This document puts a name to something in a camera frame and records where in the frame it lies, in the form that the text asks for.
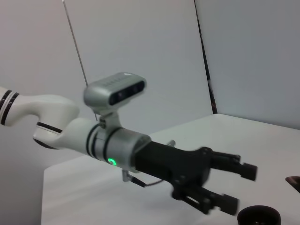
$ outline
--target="white backdrop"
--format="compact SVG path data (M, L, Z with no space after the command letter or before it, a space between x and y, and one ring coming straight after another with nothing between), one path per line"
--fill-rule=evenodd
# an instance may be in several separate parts
M24 95L58 94L74 100L81 116L85 87L61 0L0 2L0 86ZM0 126L0 224L37 225L44 169L79 156L32 140L37 118Z
M212 114L193 0L65 0L88 82L120 71L148 81L121 110L147 134Z
M197 0L219 113L300 128L300 1Z

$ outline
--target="black cable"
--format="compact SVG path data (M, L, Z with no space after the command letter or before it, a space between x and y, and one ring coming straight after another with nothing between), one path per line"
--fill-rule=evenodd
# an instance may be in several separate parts
M158 180L158 181L156 181L156 182L153 182L153 183L150 183L150 184L146 184L145 187L153 186L153 185L159 184L159 183L161 183L161 182L163 182L163 181L164 181L164 180Z
M143 188L145 187L149 187L149 186L153 186L153 185L156 185L156 184L159 184L161 182L163 182L164 180L158 180L158 181L155 181L153 183L150 183L150 184L146 184L144 182L142 182L141 180L137 179L136 177L132 177L131 178L131 182L134 183L134 184L137 184L138 186L141 186Z

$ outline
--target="table surface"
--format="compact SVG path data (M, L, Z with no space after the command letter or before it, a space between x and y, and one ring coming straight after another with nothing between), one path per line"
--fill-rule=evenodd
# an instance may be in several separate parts
M284 225L300 224L300 193L285 181L300 176L300 131L251 120L211 115L151 135L152 140L195 150L241 155L258 166L256 182L237 174L211 170L209 190L240 199L240 210L268 205L279 211ZM147 174L137 177L157 180ZM142 188L123 183L121 169L82 156L45 170L43 225L234 225L236 217L219 210L204 215L171 198L167 182Z

